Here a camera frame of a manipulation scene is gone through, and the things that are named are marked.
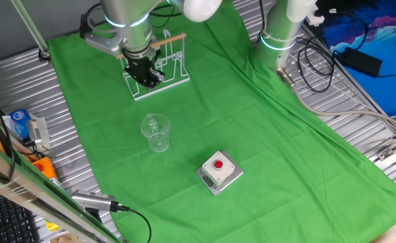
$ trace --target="keyboard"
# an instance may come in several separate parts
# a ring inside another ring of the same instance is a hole
[[[36,243],[39,235],[32,213],[0,196],[0,243]]]

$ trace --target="clear plastic cup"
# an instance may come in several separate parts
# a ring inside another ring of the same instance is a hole
[[[141,132],[149,141],[151,150],[157,153],[170,146],[170,128],[170,120],[161,114],[148,114],[141,124]]]

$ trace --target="metal floor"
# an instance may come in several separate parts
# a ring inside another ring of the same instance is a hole
[[[252,42],[261,28],[261,16],[257,0],[235,0],[234,6],[240,13]],[[315,109],[322,111],[344,111],[348,109],[370,109],[373,100],[356,89],[356,83],[337,70],[330,89],[324,93],[313,93],[299,77],[297,70],[297,44],[291,53],[288,71],[296,81],[296,86],[305,101]],[[27,51],[21,55],[0,61],[0,108],[9,113],[24,108],[38,117],[45,117],[51,138],[51,154],[54,155],[54,167],[66,192],[91,190],[99,191],[95,176],[79,141],[74,122],[70,116],[64,95],[59,87],[53,66],[40,62],[38,50]],[[318,69],[326,68],[325,62],[316,57]],[[328,78],[321,78],[307,68],[305,75],[310,84],[322,88]],[[381,120],[363,115],[345,117],[321,117],[333,130],[350,142],[371,162],[375,163],[396,183],[396,155],[380,161],[376,156],[384,146],[392,143],[395,134]],[[105,226],[119,236],[109,213],[102,213]],[[59,232],[50,232],[42,218],[36,217],[41,242],[48,242]]]

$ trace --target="green backdrop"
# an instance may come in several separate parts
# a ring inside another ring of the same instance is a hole
[[[275,74],[252,67],[253,48],[231,2],[204,23],[180,16],[166,28],[188,35],[191,81],[141,101],[132,99],[116,58],[77,34],[49,41],[101,191],[144,214],[152,242],[369,242],[396,223],[396,185]],[[148,113],[170,119],[163,153],[141,134]],[[244,174],[214,196],[195,170],[218,150]],[[140,217],[112,217],[128,242],[146,242]]]

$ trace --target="power adapter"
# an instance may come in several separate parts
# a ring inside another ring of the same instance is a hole
[[[346,47],[344,56],[338,60],[349,68],[376,78],[380,73],[382,61],[358,50]]]

